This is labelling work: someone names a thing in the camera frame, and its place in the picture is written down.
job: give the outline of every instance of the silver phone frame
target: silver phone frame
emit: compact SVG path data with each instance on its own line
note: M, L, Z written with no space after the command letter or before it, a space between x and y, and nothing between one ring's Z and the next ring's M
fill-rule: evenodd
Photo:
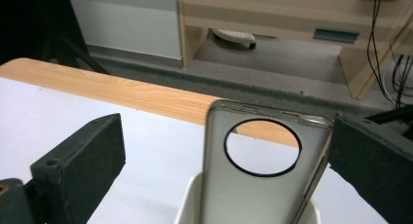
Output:
M296 134L300 153L290 171L255 176L230 162L225 155L230 130L253 120L275 122ZM213 102L206 116L200 223L297 223L327 165L331 129L332 122L323 117L230 100Z

